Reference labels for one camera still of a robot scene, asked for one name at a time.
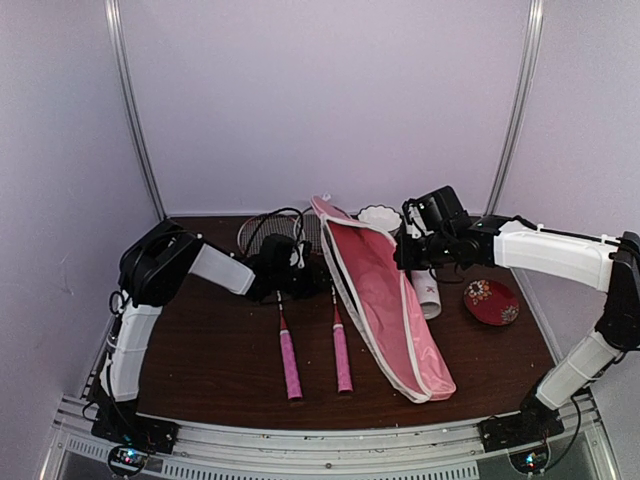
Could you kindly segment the pink racket bag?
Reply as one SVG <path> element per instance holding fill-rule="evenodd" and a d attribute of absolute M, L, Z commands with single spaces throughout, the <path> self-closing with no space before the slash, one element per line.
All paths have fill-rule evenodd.
<path fill-rule="evenodd" d="M 414 287 L 397 267 L 396 240 L 319 196 L 310 203 L 336 291 L 381 372 L 413 403 L 449 399 L 456 384 Z"/>

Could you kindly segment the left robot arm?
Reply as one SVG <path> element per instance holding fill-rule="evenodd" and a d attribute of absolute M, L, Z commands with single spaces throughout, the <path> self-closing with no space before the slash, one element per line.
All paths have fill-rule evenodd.
<path fill-rule="evenodd" d="M 273 293 L 306 299 L 328 290 L 330 275 L 305 231 L 305 217 L 285 210 L 246 220 L 237 250 L 165 219 L 134 243 L 119 263 L 119 289 L 111 299 L 116 322 L 107 341 L 101 388 L 116 403 L 137 399 L 139 378 L 154 325 L 188 276 L 260 302 Z"/>

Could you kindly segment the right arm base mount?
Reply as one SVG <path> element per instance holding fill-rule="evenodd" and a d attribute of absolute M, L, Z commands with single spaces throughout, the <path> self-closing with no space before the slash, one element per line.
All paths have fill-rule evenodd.
<path fill-rule="evenodd" d="M 490 416 L 478 424 L 486 453 L 507 450 L 511 466 L 521 474 L 542 474 L 551 466 L 549 439 L 565 431 L 556 410 L 522 406 L 517 413 Z"/>

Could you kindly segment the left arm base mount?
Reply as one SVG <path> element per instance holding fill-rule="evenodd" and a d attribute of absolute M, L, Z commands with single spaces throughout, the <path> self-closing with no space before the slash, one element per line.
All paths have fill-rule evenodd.
<path fill-rule="evenodd" d="M 98 412 L 91 434 L 113 443 L 107 466 L 117 477 L 125 478 L 141 473 L 153 455 L 171 454 L 178 430 L 174 422 L 108 409 Z"/>

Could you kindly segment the white shuttlecock tube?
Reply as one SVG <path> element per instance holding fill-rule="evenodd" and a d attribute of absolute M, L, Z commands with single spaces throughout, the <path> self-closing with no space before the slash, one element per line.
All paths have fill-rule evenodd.
<path fill-rule="evenodd" d="M 411 272 L 411 283 L 416 293 L 424 318 L 429 321 L 442 312 L 437 277 L 429 270 Z"/>

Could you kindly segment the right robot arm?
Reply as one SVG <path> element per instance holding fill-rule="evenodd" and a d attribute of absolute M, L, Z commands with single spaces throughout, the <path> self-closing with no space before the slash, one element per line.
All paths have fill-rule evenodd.
<path fill-rule="evenodd" d="M 534 387 L 513 419 L 519 440 L 535 440 L 551 413 L 610 365 L 639 348 L 639 236 L 599 237 L 554 230 L 523 217 L 477 220 L 454 189 L 441 187 L 402 205 L 394 259 L 401 270 L 447 264 L 530 270 L 589 286 L 607 295 L 593 330 Z"/>

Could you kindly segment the pink badminton racket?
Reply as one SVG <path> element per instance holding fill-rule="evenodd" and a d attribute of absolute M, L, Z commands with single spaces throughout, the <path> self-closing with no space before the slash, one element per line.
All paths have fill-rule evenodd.
<path fill-rule="evenodd" d="M 311 243 L 312 250 L 319 253 L 321 250 L 321 225 L 317 216 L 307 208 L 302 213 L 302 219 L 294 222 L 294 233 L 300 233 L 307 241 Z M 334 282 L 329 279 L 331 288 L 331 301 L 333 308 L 333 347 L 334 360 L 337 380 L 337 391 L 341 395 L 351 394 L 353 392 L 353 383 L 351 377 L 351 369 L 349 362 L 347 339 L 344 330 L 344 324 L 338 308 L 337 293 Z"/>
<path fill-rule="evenodd" d="M 259 214 L 247 220 L 237 234 L 241 258 L 254 269 L 258 286 L 254 297 L 262 301 L 272 293 L 279 315 L 279 343 L 287 399 L 303 399 L 294 343 L 284 314 L 281 288 L 289 266 L 292 250 L 300 243 L 300 233 L 294 233 L 294 222 L 301 213 L 293 207 L 283 207 Z"/>

